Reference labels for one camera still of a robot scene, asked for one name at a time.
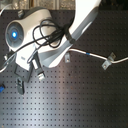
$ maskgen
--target black cable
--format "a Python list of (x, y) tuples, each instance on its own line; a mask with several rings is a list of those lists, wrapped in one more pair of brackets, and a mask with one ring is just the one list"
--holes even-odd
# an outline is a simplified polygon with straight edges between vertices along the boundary
[[(44, 36), (42, 31), (41, 31), (41, 28), (42, 27), (54, 27), (56, 30), (54, 32), (52, 32), (50, 35), (47, 35), (47, 36)], [(35, 36), (34, 36), (34, 32), (35, 30), (39, 28), (40, 30), (40, 34), (41, 34), (41, 38), (38, 38), (38, 39), (35, 39)], [(12, 54), (8, 60), (3, 64), (2, 68), (0, 69), (0, 72), (5, 68), (7, 68), (7, 66), (10, 64), (9, 61), (11, 59), (14, 59), (14, 57), (16, 56), (17, 52), (19, 52), (20, 50), (22, 50), (23, 48), (33, 44), (33, 43), (36, 43), (37, 45), (39, 45), (39, 47), (32, 53), (32, 55), (30, 56), (30, 58), (28, 59), (27, 63), (30, 63), (34, 57), (34, 55), (36, 54), (36, 52), (38, 52), (38, 50), (42, 47), (42, 46), (46, 46), (46, 45), (49, 45), (50, 47), (52, 48), (57, 48), (59, 47), (59, 45), (61, 44), (61, 40), (65, 34), (65, 31), (64, 31), (64, 28), (65, 28), (65, 25), (64, 27), (61, 27), (59, 26), (56, 22), (54, 22), (52, 19), (45, 19), (45, 20), (42, 20), (40, 25), (39, 26), (36, 26), (34, 29), (33, 29), (33, 32), (32, 32), (32, 37), (33, 37), (33, 41), (25, 44), (24, 46), (20, 47), (18, 50), (15, 51), (14, 54)], [(40, 44), (38, 43), (39, 40), (42, 40), (42, 39), (45, 39), (46, 41), (43, 43), (43, 44)], [(53, 46), (52, 43), (53, 42), (56, 42), (56, 41), (59, 41), (58, 44), (56, 46)]]

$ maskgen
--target perforated table surface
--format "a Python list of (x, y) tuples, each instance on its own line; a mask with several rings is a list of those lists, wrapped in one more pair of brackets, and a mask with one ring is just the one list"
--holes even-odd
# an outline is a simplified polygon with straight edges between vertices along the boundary
[[(58, 24), (68, 23), (74, 11), (51, 11)], [(0, 17), (0, 55), (8, 52), (7, 24), (17, 11)], [(101, 11), (73, 48), (116, 59), (128, 56), (128, 12)], [(52, 69), (43, 67), (39, 81), (33, 70), (25, 94), (17, 93), (13, 64), (0, 74), (0, 128), (128, 128), (128, 61), (106, 71), (103, 60), (70, 52), (71, 62)]]

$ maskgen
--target black bracket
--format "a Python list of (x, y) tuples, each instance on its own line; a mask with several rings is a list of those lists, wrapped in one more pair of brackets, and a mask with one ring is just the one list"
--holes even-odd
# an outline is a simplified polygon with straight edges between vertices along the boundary
[(24, 90), (24, 81), (20, 77), (16, 78), (16, 86), (17, 86), (17, 91), (19, 94), (24, 95), (25, 90)]
[(25, 82), (28, 83), (28, 82), (29, 82), (29, 79), (30, 79), (30, 77), (31, 77), (32, 70), (33, 70), (33, 65), (30, 64), (30, 69), (29, 69), (29, 71), (28, 71), (26, 77), (20, 76), (20, 75), (17, 73), (17, 68), (18, 68), (18, 65), (15, 63), (15, 65), (14, 65), (14, 75), (15, 75), (16, 77), (20, 77), (22, 81), (25, 81)]
[(65, 28), (64, 31), (65, 31), (65, 36), (66, 36), (67, 40), (70, 42), (70, 44), (74, 44), (76, 42), (76, 40), (72, 38), (72, 36), (69, 32), (69, 25), (65, 25), (64, 28)]

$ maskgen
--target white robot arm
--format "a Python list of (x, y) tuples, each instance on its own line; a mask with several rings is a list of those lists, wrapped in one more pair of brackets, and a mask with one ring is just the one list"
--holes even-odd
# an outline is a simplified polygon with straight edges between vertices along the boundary
[[(101, 0), (76, 0), (75, 19), (70, 28), (65, 28), (65, 35), (61, 44), (57, 48), (49, 45), (43, 46), (38, 50), (38, 57), (41, 66), (48, 68), (55, 67), (59, 64), (65, 53), (75, 43), (76, 40), (91, 25), (98, 14), (98, 7)], [(16, 52), (19, 48), (33, 41), (32, 33), (36, 26), (44, 19), (51, 19), (50, 12), (47, 9), (35, 9), (30, 11), (22, 20), (12, 21), (6, 29), (6, 42), (10, 49)], [(55, 28), (46, 27), (41, 29), (44, 35), (54, 32)], [(41, 38), (39, 29), (34, 32), (35, 38)], [(16, 63), (22, 68), (29, 70), (28, 59), (39, 46), (33, 43), (20, 51), (16, 55)]]
[[(69, 28), (69, 33), (72, 39), (78, 40), (96, 18), (101, 0), (76, 0), (75, 2), (75, 19)], [(48, 68), (57, 66), (73, 43), (75, 42), (70, 42), (66, 36), (64, 36), (59, 48), (51, 49), (42, 47), (38, 51), (41, 65)]]

